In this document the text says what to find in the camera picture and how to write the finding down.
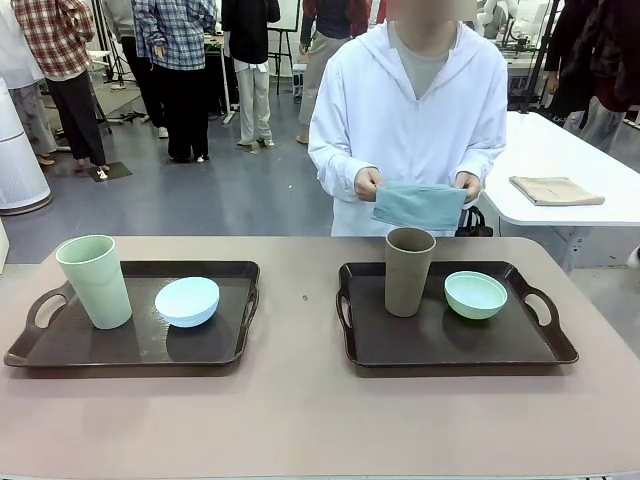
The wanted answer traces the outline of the person's right hand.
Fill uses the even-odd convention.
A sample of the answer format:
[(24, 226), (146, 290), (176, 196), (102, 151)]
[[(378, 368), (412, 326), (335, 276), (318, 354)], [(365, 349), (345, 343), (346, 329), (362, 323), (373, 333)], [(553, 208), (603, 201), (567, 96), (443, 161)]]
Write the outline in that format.
[(375, 167), (360, 169), (354, 179), (354, 192), (356, 197), (363, 202), (375, 202), (377, 192), (386, 185), (384, 177)]

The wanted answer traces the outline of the person's left hand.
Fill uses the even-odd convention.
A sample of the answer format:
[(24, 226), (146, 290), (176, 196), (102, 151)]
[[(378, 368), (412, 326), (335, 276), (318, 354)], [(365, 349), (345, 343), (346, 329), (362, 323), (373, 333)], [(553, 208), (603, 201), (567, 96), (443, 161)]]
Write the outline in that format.
[(456, 174), (454, 187), (465, 192), (465, 204), (476, 201), (482, 191), (482, 181), (474, 174), (460, 171)]

